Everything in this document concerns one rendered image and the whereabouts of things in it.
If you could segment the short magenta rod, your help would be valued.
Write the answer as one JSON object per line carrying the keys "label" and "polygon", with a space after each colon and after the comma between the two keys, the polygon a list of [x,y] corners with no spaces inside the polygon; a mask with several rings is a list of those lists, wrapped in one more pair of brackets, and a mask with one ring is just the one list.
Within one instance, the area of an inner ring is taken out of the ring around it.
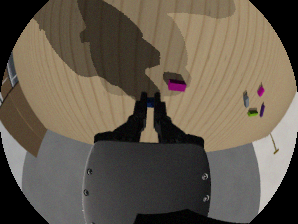
{"label": "short magenta rod", "polygon": [[264,88],[261,86],[257,93],[261,97],[264,91],[265,91]]}

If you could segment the lime green rod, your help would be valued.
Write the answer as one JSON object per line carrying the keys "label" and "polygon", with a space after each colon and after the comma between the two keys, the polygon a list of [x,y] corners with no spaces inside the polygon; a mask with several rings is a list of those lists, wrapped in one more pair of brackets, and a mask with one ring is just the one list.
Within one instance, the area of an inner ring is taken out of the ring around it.
{"label": "lime green rod", "polygon": [[249,111],[247,114],[248,114],[249,117],[257,116],[258,112],[257,111]]}

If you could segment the small magenta block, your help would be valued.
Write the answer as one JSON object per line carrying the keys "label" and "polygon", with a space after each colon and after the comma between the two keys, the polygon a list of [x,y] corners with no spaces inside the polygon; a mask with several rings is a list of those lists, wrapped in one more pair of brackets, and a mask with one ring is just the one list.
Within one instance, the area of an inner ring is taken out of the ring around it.
{"label": "small magenta block", "polygon": [[181,80],[169,79],[168,88],[169,90],[173,90],[173,91],[185,92],[186,83],[185,81],[181,81]]}

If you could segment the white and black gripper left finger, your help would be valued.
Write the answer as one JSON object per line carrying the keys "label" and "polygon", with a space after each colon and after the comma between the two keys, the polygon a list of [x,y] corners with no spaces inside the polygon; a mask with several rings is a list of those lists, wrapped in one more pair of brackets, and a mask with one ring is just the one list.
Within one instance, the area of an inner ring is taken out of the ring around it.
{"label": "white and black gripper left finger", "polygon": [[[139,105],[140,104],[140,105]],[[139,110],[139,111],[138,111]],[[101,140],[120,140],[140,142],[141,132],[146,128],[147,119],[147,93],[141,93],[140,101],[135,102],[133,115],[128,117],[127,122],[115,130],[97,133],[94,136],[94,143]]]}

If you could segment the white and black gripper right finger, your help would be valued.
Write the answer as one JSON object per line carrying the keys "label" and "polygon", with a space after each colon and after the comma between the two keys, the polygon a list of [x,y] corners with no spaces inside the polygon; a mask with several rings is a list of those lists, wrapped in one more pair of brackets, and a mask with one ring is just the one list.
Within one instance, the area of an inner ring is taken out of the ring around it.
{"label": "white and black gripper right finger", "polygon": [[160,92],[154,93],[153,128],[158,133],[158,143],[194,143],[204,148],[202,137],[186,134],[172,123],[171,118],[167,116],[165,102],[161,102]]}

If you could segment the grey rod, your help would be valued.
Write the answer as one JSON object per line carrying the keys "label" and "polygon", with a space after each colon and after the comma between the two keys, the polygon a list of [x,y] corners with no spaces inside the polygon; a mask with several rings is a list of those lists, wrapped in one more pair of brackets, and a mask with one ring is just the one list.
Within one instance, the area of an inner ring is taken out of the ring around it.
{"label": "grey rod", "polygon": [[247,108],[249,106],[249,97],[247,95],[243,96],[244,106]]}

